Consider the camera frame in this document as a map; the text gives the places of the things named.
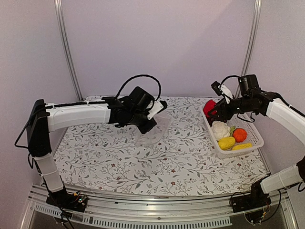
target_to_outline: ventilation grille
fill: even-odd
[[[54,217],[60,217],[61,215],[61,211],[58,208],[49,207],[38,203],[36,203],[35,210]],[[77,223],[107,229],[212,229],[232,225],[229,217],[184,223],[130,223],[116,220],[104,220],[98,217],[83,216],[82,222]]]

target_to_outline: yellow vegetable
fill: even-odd
[[[252,147],[252,144],[251,143],[246,143],[246,144],[241,144],[241,145],[234,146],[232,148],[232,150],[245,149],[245,148],[250,148],[250,147]]]
[[[224,137],[219,140],[218,145],[222,150],[226,150],[234,146],[235,138],[233,137]]]

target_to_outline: vertical metal pole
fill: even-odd
[[[68,65],[69,72],[70,72],[70,77],[71,77],[77,98],[79,101],[82,101],[83,97],[81,94],[80,85],[77,80],[74,64],[72,61],[71,51],[70,51],[70,47],[69,47],[69,43],[68,43],[68,37],[67,37],[66,26],[65,26],[65,22],[64,22],[64,18],[63,18],[61,0],[54,0],[54,2],[55,2],[55,10],[56,10],[56,15],[57,15],[58,27],[59,27],[59,31],[61,34],[61,41],[62,41],[63,49],[65,52],[66,61],[67,61],[67,65]]]
[[[258,29],[258,22],[261,14],[261,7],[262,7],[262,0],[255,0],[254,4],[254,12],[253,12],[253,20],[252,20],[252,27],[251,27],[251,32],[250,32],[250,38],[249,38],[249,43],[248,43],[248,48],[246,52],[246,57],[244,59],[244,65],[242,68],[241,76],[246,75],[248,72],[253,48],[254,48],[254,43],[255,43],[255,38],[256,38],[256,33]],[[239,97],[240,95],[240,89],[239,87],[236,90],[235,97]]]

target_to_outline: robotic arm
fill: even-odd
[[[253,112],[267,116],[293,133],[305,145],[305,117],[289,105],[278,93],[262,91],[255,75],[237,77],[242,97],[232,98],[224,92],[223,84],[214,82],[212,88],[223,95],[208,115],[218,121],[230,120],[234,114]],[[270,204],[269,193],[282,188],[290,188],[305,180],[305,157],[296,165],[274,175],[263,178],[251,186],[251,194],[232,198],[234,212]]]
[[[87,204],[85,195],[67,193],[51,154],[50,131],[73,125],[109,123],[116,127],[135,125],[145,134],[157,124],[153,116],[166,107],[165,101],[155,101],[140,87],[120,99],[103,97],[101,101],[71,104],[45,104],[44,100],[37,100],[26,125],[27,148],[47,186],[47,203],[81,212]]]

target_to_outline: table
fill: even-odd
[[[101,96],[90,96],[89,101]],[[202,196],[248,191],[267,173],[258,150],[219,159],[200,106],[210,98],[163,97],[172,118],[157,144],[135,146],[137,128],[71,126],[55,160],[66,184],[122,193]]]

